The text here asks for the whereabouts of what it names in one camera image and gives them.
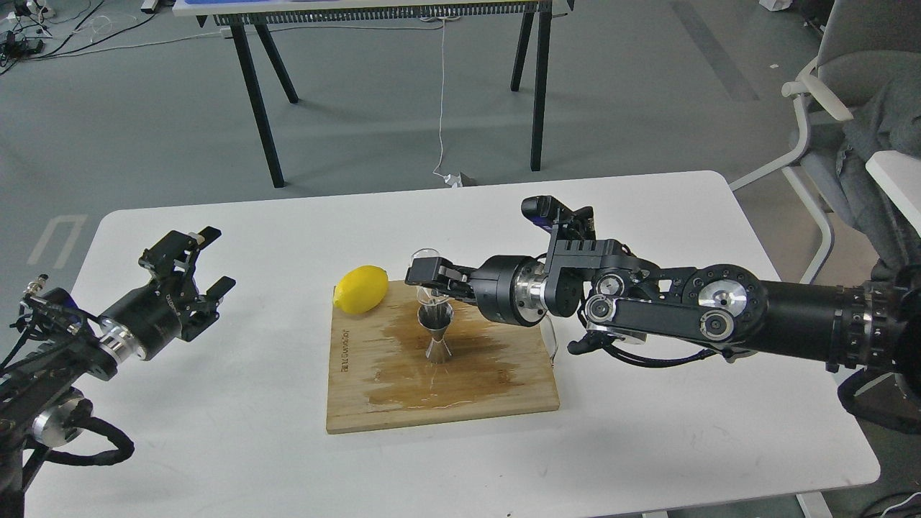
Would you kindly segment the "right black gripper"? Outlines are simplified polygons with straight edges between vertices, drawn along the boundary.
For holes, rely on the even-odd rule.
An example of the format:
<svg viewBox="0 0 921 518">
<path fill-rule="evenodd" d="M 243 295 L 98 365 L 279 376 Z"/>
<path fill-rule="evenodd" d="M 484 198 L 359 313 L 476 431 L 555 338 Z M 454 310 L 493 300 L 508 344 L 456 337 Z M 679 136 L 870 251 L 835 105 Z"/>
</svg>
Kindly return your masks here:
<svg viewBox="0 0 921 518">
<path fill-rule="evenodd" d="M 477 306 L 487 320 L 520 327 L 534 327 L 546 315 L 542 300 L 546 274 L 536 258 L 496 255 L 475 270 L 440 257 L 437 274 L 440 279 L 430 289 L 435 304 L 456 299 Z"/>
</svg>

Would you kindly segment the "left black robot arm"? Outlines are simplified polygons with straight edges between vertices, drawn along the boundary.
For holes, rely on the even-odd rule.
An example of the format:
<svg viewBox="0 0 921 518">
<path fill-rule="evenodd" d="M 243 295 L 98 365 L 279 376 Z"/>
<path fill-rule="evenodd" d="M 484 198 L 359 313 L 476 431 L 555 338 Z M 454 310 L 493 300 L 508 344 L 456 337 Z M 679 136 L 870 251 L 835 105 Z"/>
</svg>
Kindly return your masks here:
<svg viewBox="0 0 921 518">
<path fill-rule="evenodd" d="M 220 278 L 200 293 L 194 281 L 201 251 L 220 237 L 216 227 L 169 232 L 138 263 L 151 275 L 95 316 L 61 288 L 46 291 L 42 274 L 27 285 L 13 328 L 19 341 L 2 361 L 2 515 L 22 517 L 25 493 L 43 463 L 106 466 L 132 456 L 134 443 L 93 415 L 73 386 L 82 375 L 103 381 L 128 358 L 151 360 L 174 339 L 192 341 L 219 318 L 235 285 Z"/>
</svg>

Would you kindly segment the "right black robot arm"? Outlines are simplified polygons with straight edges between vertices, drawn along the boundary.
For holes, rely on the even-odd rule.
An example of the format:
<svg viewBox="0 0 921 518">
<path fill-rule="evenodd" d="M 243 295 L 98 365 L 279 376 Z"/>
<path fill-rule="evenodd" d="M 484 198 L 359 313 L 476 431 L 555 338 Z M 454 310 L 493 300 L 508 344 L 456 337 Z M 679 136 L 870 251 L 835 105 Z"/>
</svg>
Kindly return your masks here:
<svg viewBox="0 0 921 518">
<path fill-rule="evenodd" d="M 550 235 L 543 258 L 497 255 L 480 268 L 443 257 L 414 259 L 410 286 L 424 286 L 476 306 L 493 322 L 534 327 L 546 315 L 576 315 L 586 332 L 567 350 L 603 350 L 622 362 L 668 368 L 750 352 L 808 358 L 835 373 L 843 408 L 859 419 L 905 434 L 918 417 L 872 409 L 858 390 L 886 373 L 919 404 L 919 266 L 862 286 L 816 286 L 757 279 L 731 263 L 659 268 L 618 240 L 597 240 L 594 210 L 573 211 L 552 196 L 534 196 L 521 212 Z"/>
</svg>

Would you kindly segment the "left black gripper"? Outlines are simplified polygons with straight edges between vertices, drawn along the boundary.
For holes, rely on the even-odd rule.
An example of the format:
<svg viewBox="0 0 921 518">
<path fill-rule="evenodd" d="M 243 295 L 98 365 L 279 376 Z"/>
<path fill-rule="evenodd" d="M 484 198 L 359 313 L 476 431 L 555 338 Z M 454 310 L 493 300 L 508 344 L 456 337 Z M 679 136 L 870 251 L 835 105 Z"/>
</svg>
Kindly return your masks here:
<svg viewBox="0 0 921 518">
<path fill-rule="evenodd" d="M 221 235 L 210 226 L 200 232 L 168 232 L 144 250 L 138 265 L 150 281 L 99 315 L 103 350 L 117 362 L 131 356 L 152 360 L 174 339 L 191 342 L 210 328 L 236 279 L 223 276 L 201 294 L 194 273 L 200 253 Z"/>
</svg>

